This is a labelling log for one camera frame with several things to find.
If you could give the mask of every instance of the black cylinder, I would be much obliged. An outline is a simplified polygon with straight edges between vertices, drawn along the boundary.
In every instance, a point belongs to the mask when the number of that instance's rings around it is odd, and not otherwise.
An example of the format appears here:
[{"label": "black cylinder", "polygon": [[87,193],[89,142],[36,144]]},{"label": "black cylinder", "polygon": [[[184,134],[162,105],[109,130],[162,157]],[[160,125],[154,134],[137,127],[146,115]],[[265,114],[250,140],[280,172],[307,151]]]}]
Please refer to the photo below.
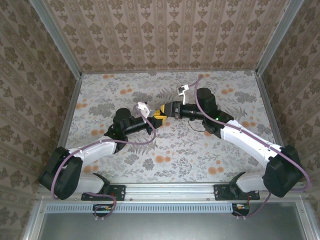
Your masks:
[{"label": "black cylinder", "polygon": [[123,132],[124,135],[127,136],[129,134],[139,132],[140,130],[144,130],[148,126],[148,123],[145,123],[142,117],[138,117],[135,119],[134,124],[127,126],[125,129],[123,129]]},{"label": "black cylinder", "polygon": [[130,121],[131,112],[127,108],[120,108],[115,112],[115,116],[113,118],[113,128],[114,129],[120,129],[121,131],[123,129],[126,129],[131,125]]},{"label": "black cylinder", "polygon": [[196,91],[196,95],[199,101],[201,108],[207,113],[212,114],[218,110],[216,104],[216,97],[211,93],[211,90],[206,87],[199,88]]},{"label": "black cylinder", "polygon": [[181,109],[180,109],[180,116],[182,118],[188,118],[188,119],[198,119],[198,120],[203,120],[204,115],[200,110],[198,109],[196,104],[181,104]]}]

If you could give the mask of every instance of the floral wallpaper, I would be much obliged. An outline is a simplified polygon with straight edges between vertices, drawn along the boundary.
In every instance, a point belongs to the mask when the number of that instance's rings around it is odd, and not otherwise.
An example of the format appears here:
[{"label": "floral wallpaper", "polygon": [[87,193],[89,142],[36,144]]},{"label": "floral wallpaper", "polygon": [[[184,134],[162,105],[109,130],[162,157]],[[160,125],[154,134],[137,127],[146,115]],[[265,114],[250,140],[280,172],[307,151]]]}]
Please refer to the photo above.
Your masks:
[{"label": "floral wallpaper", "polygon": [[320,1],[305,0],[262,75],[280,133],[311,177],[320,219]]},{"label": "floral wallpaper", "polygon": [[[193,83],[198,74],[205,76],[200,87],[211,89],[222,110],[262,138],[274,141],[253,71],[119,73],[82,75],[66,146],[74,148],[96,141],[108,130],[119,108],[133,112],[140,101],[157,109],[165,103],[182,101],[176,86]],[[190,103],[194,100],[191,91]],[[261,169],[243,150],[203,130],[201,121],[190,121],[189,125],[187,119],[168,118],[157,129],[154,142],[126,145],[83,171],[99,173],[112,183],[185,183],[230,181],[241,171]],[[146,142],[151,137],[141,131],[128,138]]]},{"label": "floral wallpaper", "polygon": [[0,239],[23,236],[75,85],[27,0],[0,1]]},{"label": "floral wallpaper", "polygon": [[82,72],[254,69],[289,0],[45,0]]}]

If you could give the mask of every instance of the black cable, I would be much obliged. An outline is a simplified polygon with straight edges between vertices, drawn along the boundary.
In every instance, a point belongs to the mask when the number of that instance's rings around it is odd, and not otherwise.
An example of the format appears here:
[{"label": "black cable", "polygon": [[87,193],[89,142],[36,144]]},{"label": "black cable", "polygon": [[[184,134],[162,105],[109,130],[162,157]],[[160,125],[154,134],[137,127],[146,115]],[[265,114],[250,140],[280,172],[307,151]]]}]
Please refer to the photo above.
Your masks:
[{"label": "black cable", "polygon": [[206,131],[206,130],[204,130],[204,131],[195,130],[195,129],[190,125],[190,121],[191,121],[191,119],[188,120],[188,124],[189,124],[190,128],[191,128],[193,131],[196,131],[196,132],[198,132],[198,133],[204,133],[204,132]]}]

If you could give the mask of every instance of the black mounting bracket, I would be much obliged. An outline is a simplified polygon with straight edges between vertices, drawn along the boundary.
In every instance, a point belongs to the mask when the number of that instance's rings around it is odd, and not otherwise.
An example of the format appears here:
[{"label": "black mounting bracket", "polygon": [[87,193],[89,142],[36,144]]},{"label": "black mounting bracket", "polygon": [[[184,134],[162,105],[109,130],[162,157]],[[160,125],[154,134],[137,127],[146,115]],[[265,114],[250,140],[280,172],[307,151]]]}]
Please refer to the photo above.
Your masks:
[{"label": "black mounting bracket", "polygon": [[237,180],[245,172],[240,172],[236,175],[229,184],[213,185],[214,199],[216,201],[242,201],[242,200],[260,200],[259,191],[243,192],[237,185]]},{"label": "black mounting bracket", "polygon": [[[126,196],[126,185],[111,185],[110,181],[98,173],[94,173],[97,177],[101,178],[104,182],[103,187],[97,194],[111,195],[115,197],[117,201],[124,201]],[[87,193],[83,193],[81,196],[82,201],[110,201],[111,199],[106,196],[92,196]]]}]

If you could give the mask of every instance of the gray surface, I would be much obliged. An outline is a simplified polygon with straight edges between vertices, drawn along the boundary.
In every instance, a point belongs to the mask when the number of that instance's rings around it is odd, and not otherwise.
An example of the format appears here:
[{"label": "gray surface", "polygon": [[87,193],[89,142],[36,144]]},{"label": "gray surface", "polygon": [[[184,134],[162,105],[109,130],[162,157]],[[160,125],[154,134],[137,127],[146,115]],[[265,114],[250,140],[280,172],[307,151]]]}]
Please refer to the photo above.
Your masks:
[{"label": "gray surface", "polygon": [[295,203],[269,203],[255,216],[230,213],[46,214],[40,240],[304,240]]}]

